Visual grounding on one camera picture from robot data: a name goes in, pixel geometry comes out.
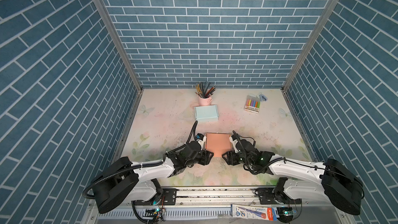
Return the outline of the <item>pink paper box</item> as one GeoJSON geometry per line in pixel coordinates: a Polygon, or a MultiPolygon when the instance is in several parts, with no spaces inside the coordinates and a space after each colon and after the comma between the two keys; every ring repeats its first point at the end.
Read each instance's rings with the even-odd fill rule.
{"type": "Polygon", "coordinates": [[[230,137],[229,134],[207,133],[206,150],[212,152],[214,157],[221,158],[224,153],[233,149],[230,137]]]}

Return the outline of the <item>light blue paper box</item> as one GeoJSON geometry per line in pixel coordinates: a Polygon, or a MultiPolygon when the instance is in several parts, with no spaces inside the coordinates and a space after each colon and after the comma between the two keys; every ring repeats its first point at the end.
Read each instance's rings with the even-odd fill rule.
{"type": "Polygon", "coordinates": [[[195,119],[198,122],[218,121],[219,113],[216,105],[196,106],[194,108],[195,119]]]}

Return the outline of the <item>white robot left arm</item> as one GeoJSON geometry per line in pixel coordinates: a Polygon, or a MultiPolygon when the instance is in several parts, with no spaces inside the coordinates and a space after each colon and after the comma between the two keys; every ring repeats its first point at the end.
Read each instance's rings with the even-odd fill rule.
{"type": "Polygon", "coordinates": [[[99,213],[104,214],[118,207],[123,201],[146,202],[156,205],[163,200],[164,190],[160,178],[181,174],[196,164],[210,164],[214,154],[206,150],[206,136],[196,134],[195,122],[186,142],[165,152],[159,160],[131,162],[121,157],[94,178],[82,196],[93,199],[99,213]]]}

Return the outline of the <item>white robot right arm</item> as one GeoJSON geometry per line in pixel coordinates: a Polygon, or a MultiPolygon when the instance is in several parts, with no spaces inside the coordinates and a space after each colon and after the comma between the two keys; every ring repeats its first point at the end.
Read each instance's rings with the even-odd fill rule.
{"type": "Polygon", "coordinates": [[[278,178],[271,193],[274,202],[322,201],[347,214],[360,215],[364,198],[363,182],[339,161],[306,162],[270,151],[259,151],[237,133],[233,133],[230,142],[232,150],[222,155],[228,165],[241,164],[252,175],[269,174],[278,178]]]}

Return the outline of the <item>white toothpaste style box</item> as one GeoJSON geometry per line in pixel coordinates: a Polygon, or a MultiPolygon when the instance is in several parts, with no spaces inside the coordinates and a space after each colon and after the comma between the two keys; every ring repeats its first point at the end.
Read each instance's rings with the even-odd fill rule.
{"type": "Polygon", "coordinates": [[[276,221],[279,217],[277,209],[274,207],[255,207],[232,204],[231,211],[233,217],[242,219],[276,221]]]}

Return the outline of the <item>pink metal pencil bucket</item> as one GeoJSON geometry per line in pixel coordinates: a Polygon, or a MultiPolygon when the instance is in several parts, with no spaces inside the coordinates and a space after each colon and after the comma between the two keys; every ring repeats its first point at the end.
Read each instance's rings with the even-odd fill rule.
{"type": "Polygon", "coordinates": [[[202,98],[199,97],[199,106],[210,106],[212,102],[212,97],[202,98]]]}

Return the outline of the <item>pack of coloured markers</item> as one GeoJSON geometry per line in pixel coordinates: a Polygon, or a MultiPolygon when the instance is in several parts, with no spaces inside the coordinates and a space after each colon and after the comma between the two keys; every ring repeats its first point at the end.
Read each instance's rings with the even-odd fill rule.
{"type": "Polygon", "coordinates": [[[244,110],[251,112],[251,113],[258,114],[260,111],[260,103],[261,103],[260,98],[248,95],[246,98],[244,110]]]}

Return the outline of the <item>bundle of coloured pencils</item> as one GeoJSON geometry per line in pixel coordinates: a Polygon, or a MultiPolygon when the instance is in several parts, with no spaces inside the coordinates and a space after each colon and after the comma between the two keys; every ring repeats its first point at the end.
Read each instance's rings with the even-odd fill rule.
{"type": "Polygon", "coordinates": [[[198,82],[195,86],[196,95],[201,99],[207,99],[212,96],[216,87],[210,82],[198,82]]]}

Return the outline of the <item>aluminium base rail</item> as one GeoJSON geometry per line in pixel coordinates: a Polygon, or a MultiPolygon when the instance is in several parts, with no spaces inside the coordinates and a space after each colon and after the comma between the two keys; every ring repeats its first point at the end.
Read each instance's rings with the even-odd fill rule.
{"type": "Polygon", "coordinates": [[[281,187],[179,187],[162,188],[150,182],[146,187],[139,185],[122,200],[138,205],[183,205],[183,206],[224,206],[240,205],[295,205],[311,203],[331,205],[329,198],[315,189],[309,196],[289,197],[281,187]]]}

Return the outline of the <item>left aluminium corner post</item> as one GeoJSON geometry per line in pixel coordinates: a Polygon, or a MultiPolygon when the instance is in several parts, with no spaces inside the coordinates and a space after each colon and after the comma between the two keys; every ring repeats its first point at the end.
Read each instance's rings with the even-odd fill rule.
{"type": "Polygon", "coordinates": [[[92,1],[101,17],[106,29],[108,30],[108,32],[110,34],[110,37],[114,43],[114,46],[115,46],[118,54],[120,55],[121,60],[122,60],[123,64],[125,65],[127,72],[130,75],[130,78],[132,79],[134,86],[136,87],[136,89],[139,93],[142,93],[142,86],[140,84],[140,81],[138,80],[135,72],[133,71],[130,59],[127,56],[127,53],[123,47],[123,44],[122,44],[120,37],[114,27],[114,24],[111,20],[111,17],[106,9],[106,6],[105,6],[103,0],[92,0],[92,1]]]}

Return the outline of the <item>aluminium corner post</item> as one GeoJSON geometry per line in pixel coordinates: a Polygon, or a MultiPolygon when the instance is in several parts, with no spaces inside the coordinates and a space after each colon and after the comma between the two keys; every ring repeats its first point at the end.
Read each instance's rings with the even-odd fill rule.
{"type": "Polygon", "coordinates": [[[130,78],[132,79],[134,86],[136,87],[136,89],[139,93],[142,93],[142,86],[140,84],[140,81],[138,80],[135,72],[133,71],[130,59],[127,56],[127,53],[123,47],[123,44],[122,44],[120,37],[114,27],[114,24],[111,20],[111,17],[106,9],[106,6],[105,6],[103,0],[92,0],[92,1],[101,17],[106,29],[108,30],[108,32],[110,34],[110,37],[114,43],[114,46],[115,46],[118,54],[120,55],[121,60],[122,60],[123,64],[125,65],[127,72],[130,75],[130,78]]]}
{"type": "Polygon", "coordinates": [[[317,40],[318,36],[320,35],[321,31],[323,30],[324,26],[326,25],[329,17],[331,16],[334,8],[338,4],[339,0],[328,0],[325,5],[325,8],[320,15],[318,21],[315,24],[313,31],[310,33],[307,42],[303,46],[303,49],[300,55],[297,57],[296,63],[292,67],[291,72],[289,73],[286,81],[283,84],[282,92],[287,93],[289,87],[291,86],[296,74],[298,73],[300,67],[303,65],[304,61],[306,60],[309,52],[311,51],[315,41],[317,40]]]}

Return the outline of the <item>right aluminium corner post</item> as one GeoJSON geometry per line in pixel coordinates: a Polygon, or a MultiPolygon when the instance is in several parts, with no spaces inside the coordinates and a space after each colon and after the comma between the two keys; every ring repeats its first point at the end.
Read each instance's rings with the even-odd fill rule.
{"type": "Polygon", "coordinates": [[[303,65],[304,61],[306,60],[309,52],[311,51],[315,41],[317,40],[318,36],[320,35],[321,31],[323,30],[324,26],[326,25],[329,17],[331,16],[334,8],[338,4],[339,0],[328,0],[325,5],[325,8],[320,15],[318,21],[315,24],[313,31],[310,33],[307,42],[303,46],[303,49],[300,55],[297,57],[296,63],[292,67],[291,72],[289,73],[286,81],[283,84],[282,92],[287,93],[289,87],[291,86],[296,74],[298,73],[300,67],[303,65]]]}

